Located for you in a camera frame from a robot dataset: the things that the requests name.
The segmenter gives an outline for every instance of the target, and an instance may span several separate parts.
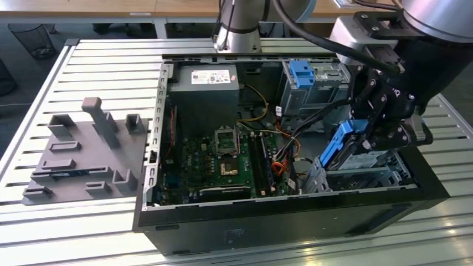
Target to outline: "yellow cable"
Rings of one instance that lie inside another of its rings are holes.
[[[265,102],[265,110],[263,112],[263,115],[260,115],[256,118],[237,119],[239,122],[253,122],[253,121],[259,121],[263,118],[265,118],[265,116],[268,114],[269,103],[267,102],[264,95],[259,92],[259,90],[256,90],[256,88],[253,86],[251,86],[251,85],[245,85],[245,86],[249,87],[257,93],[257,95],[261,97],[263,101]]]

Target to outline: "cable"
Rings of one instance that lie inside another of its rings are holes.
[[[237,119],[239,122],[252,122],[252,121],[259,121],[261,120],[263,118],[265,118],[267,114],[268,114],[268,106],[269,106],[269,103],[264,97],[264,95],[259,92],[259,90],[256,90],[256,88],[251,85],[245,85],[245,87],[249,87],[256,93],[257,95],[261,97],[263,101],[265,102],[265,110],[263,112],[263,115],[260,115],[259,117],[256,118],[247,118],[247,119]]]
[[[219,16],[217,16],[217,21],[215,22],[213,29],[212,29],[212,38],[215,36],[215,30],[217,29],[217,25],[221,22],[221,6],[225,4],[225,1],[219,0]]]
[[[380,3],[368,3],[364,0],[353,0],[353,3],[365,6],[365,7],[373,7],[373,8],[381,8],[392,11],[399,11],[400,8],[397,6],[393,6],[391,4],[380,4]]]
[[[299,158],[297,161],[307,161],[309,162],[311,164],[313,164],[313,160],[311,160],[309,158]]]
[[[228,48],[227,40],[228,40],[228,32],[231,32],[231,28],[232,28],[233,11],[235,11],[235,0],[232,0],[232,12],[231,12],[231,20],[228,21],[228,29],[227,29],[225,40],[224,40],[224,49]]]
[[[303,123],[299,125],[299,127],[295,129],[292,135],[291,135],[291,140],[288,143],[283,146],[283,148],[277,151],[276,153],[276,161],[280,161],[284,158],[284,154],[288,151],[288,148],[291,146],[292,141],[299,137],[299,135],[308,129],[311,128],[312,124],[315,124],[317,121],[320,121],[336,108],[340,106],[351,104],[351,100],[344,99],[335,101],[329,105],[327,105],[319,112],[316,112],[313,115],[311,115]]]
[[[285,132],[281,130],[281,126],[280,126],[280,122],[279,122],[279,121],[276,121],[276,130],[277,130],[279,132],[281,132],[287,137],[292,138],[291,134],[285,133]],[[301,145],[301,143],[299,142],[299,140],[297,140],[296,138],[295,138],[293,140],[295,140],[296,146],[297,146],[297,152],[296,152],[296,154],[295,154],[295,157],[299,157],[299,154],[301,153],[303,145]]]
[[[32,103],[28,103],[28,104],[4,104],[4,105],[0,105],[0,107],[19,106],[19,105],[32,105]]]
[[[252,115],[252,118],[256,118],[255,109],[253,109],[253,108],[251,108],[249,114]],[[261,129],[265,129],[265,130],[268,129],[268,128],[265,127],[265,124],[261,122],[261,120],[255,121],[255,122],[259,123],[259,125],[261,126]]]
[[[401,0],[391,0],[400,9],[404,9],[404,5],[401,4]]]
[[[276,11],[289,29],[305,40],[312,42],[313,44],[319,45],[321,48],[331,50],[332,52],[344,55],[345,57],[352,58],[353,60],[359,61],[364,65],[383,71],[389,76],[396,76],[400,73],[400,68],[397,65],[389,65],[385,62],[377,60],[376,58],[371,57],[361,51],[355,50],[353,48],[329,40],[324,37],[313,35],[308,31],[305,31],[292,20],[288,13],[285,12],[281,0],[272,0]]]
[[[275,131],[275,130],[256,129],[256,128],[251,127],[245,122],[241,122],[241,121],[237,121],[237,123],[240,125],[243,125],[249,131],[269,132],[269,133],[283,134],[281,132]]]

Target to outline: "blue plastic latch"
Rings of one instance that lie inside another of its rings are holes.
[[[357,119],[357,120],[347,120],[339,126],[337,132],[333,135],[331,143],[328,144],[323,155],[320,156],[320,162],[323,167],[327,166],[331,158],[335,156],[336,152],[339,152],[344,147],[343,139],[345,135],[352,132],[361,133],[367,128],[368,120],[367,119]]]
[[[316,83],[316,76],[309,62],[305,60],[289,62],[291,75],[295,78],[299,89],[309,89]]]

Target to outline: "gray carpet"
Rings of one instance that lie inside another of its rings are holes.
[[[80,39],[125,39],[124,24],[112,25],[107,35],[100,36],[92,31],[91,24],[59,24],[57,33],[51,35],[57,51],[61,50],[64,41],[69,38]],[[184,30],[169,25],[169,38],[204,38],[211,36],[211,24],[184,25]],[[56,58],[48,60],[35,60],[21,44],[7,29],[6,24],[0,24],[0,59],[7,65],[12,76],[17,82],[17,89],[7,96],[0,97],[0,156],[7,149],[11,138],[16,132],[23,117],[28,111],[28,105],[3,106],[10,104],[28,104],[33,101],[41,84],[49,73]],[[457,80],[444,92],[445,97],[457,108],[467,121],[473,124],[473,64],[459,76]]]

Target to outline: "gray plastic block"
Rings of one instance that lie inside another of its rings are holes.
[[[148,120],[131,115],[127,120],[115,121],[111,116],[104,116],[108,117],[105,125],[111,131],[111,121],[117,127],[113,135],[120,146],[116,149],[111,149],[103,136],[97,135],[93,128],[96,122],[73,123],[68,116],[60,116],[53,121],[56,125],[64,126],[63,129],[67,129],[73,140],[64,140],[64,134],[59,134],[60,138],[55,134],[49,137],[47,149],[31,176],[28,189],[33,190],[27,191],[24,205],[136,196],[137,178],[143,174]],[[95,182],[107,183],[107,193],[92,191],[91,194],[84,189],[87,183]],[[39,187],[47,187],[53,192],[52,196],[37,196],[43,193],[36,190]]]
[[[44,200],[52,197],[53,193],[51,189],[44,186],[37,186],[36,188],[25,188],[23,196],[29,200]]]
[[[51,172],[51,170],[33,172],[33,174],[31,175],[31,179],[35,181],[36,184],[41,185],[56,182],[56,177],[52,176],[48,172]]]
[[[115,171],[112,184],[116,185],[119,191],[135,191],[137,188],[139,181],[135,178],[131,170],[127,171],[125,178],[123,178],[119,171]]]
[[[61,152],[61,151],[79,151],[80,143],[79,141],[63,141],[60,143],[52,143],[49,145],[49,151]]]
[[[104,197],[112,192],[105,181],[87,182],[84,190],[92,197]]]
[[[69,115],[53,115],[47,125],[55,137],[61,141],[72,141],[72,135],[69,133],[69,127],[75,126]]]
[[[56,170],[56,169],[71,169],[75,168],[76,162],[73,159],[68,160],[44,160],[41,164],[41,169]]]
[[[143,134],[145,132],[145,127],[143,125],[141,117],[139,114],[127,115],[125,125],[128,134]]]
[[[112,116],[104,114],[100,106],[103,105],[103,101],[97,97],[88,97],[84,98],[83,101],[83,111],[88,112],[91,114],[91,117],[93,119],[95,124],[95,129],[97,130],[99,134],[104,138],[107,144],[109,145],[111,149],[116,149],[120,147],[120,141],[116,137],[116,131],[113,129],[113,126],[111,125],[115,122]]]

